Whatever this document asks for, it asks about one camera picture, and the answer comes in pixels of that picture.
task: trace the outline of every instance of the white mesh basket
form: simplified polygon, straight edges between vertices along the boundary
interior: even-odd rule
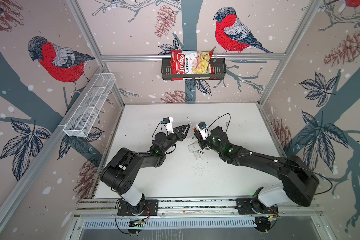
[[[112,73],[98,75],[63,130],[68,136],[88,136],[113,84],[115,84],[115,76]]]

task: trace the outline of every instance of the table surface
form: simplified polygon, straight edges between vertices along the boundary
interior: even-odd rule
[[[149,104],[125,106],[106,163],[121,147],[148,151],[152,133],[163,118],[173,117],[173,127],[189,124],[187,117],[194,126],[201,121],[208,126],[225,113],[231,114],[227,135],[232,144],[279,156],[255,103]],[[228,119],[228,115],[220,118],[211,129],[221,126],[224,130]],[[214,197],[252,195],[259,187],[281,182],[259,170],[227,164],[214,151],[203,150],[205,154],[196,160],[188,145],[187,140],[177,142],[176,150],[167,155],[160,167],[140,169],[134,182],[136,187],[152,198]],[[119,198],[119,195],[100,181],[95,198]]]

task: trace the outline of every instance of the red chip bag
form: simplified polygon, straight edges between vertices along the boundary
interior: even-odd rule
[[[213,69],[210,63],[212,54],[213,50],[209,52],[171,50],[172,74],[213,73]],[[192,78],[171,78],[171,81],[187,79]]]

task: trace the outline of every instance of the wallpaper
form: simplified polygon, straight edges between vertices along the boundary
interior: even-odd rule
[[[323,1],[264,109],[286,154],[333,182],[315,199],[336,237],[360,239],[360,1]]]
[[[282,53],[308,3],[309,0],[79,1],[103,55],[159,54],[160,46],[172,44],[174,37],[183,50]],[[234,23],[234,28],[223,32],[224,27]]]
[[[226,61],[224,80],[165,81],[161,61],[107,63],[125,103],[258,101],[279,61]]]
[[[65,1],[0,0],[0,206],[98,68],[93,59]]]
[[[111,93],[87,138],[67,135],[62,138],[0,239],[65,237],[78,201],[92,196],[91,188],[100,174],[100,161],[121,114],[118,106]]]

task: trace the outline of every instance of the black plastic shelf basket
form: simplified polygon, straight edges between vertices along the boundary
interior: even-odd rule
[[[212,69],[214,73],[207,74],[171,74],[171,59],[163,58],[161,61],[161,74],[163,76],[163,80],[171,80],[171,78],[192,78],[195,80],[196,78],[203,78],[203,80],[213,79],[224,79],[226,73],[226,65],[225,58],[211,58],[210,63],[212,65]]]

